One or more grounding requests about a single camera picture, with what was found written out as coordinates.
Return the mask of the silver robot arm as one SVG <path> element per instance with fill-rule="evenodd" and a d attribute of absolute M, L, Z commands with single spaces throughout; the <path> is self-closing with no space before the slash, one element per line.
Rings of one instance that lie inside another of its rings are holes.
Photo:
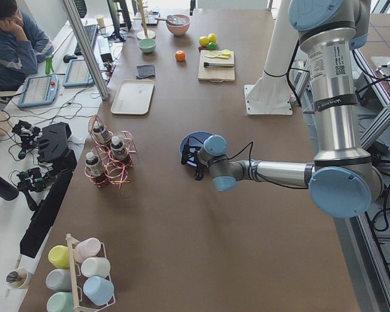
<path fill-rule="evenodd" d="M 307 189 L 314 204 L 336 218 L 364 213 L 383 182 L 361 146 L 358 103 L 350 52 L 368 35 L 369 1 L 284 1 L 277 24 L 289 26 L 291 40 L 307 54 L 318 135 L 312 163 L 230 161 L 225 139 L 211 135 L 192 153 L 196 179 L 208 170 L 216 189 L 238 181 L 269 182 Z"/>

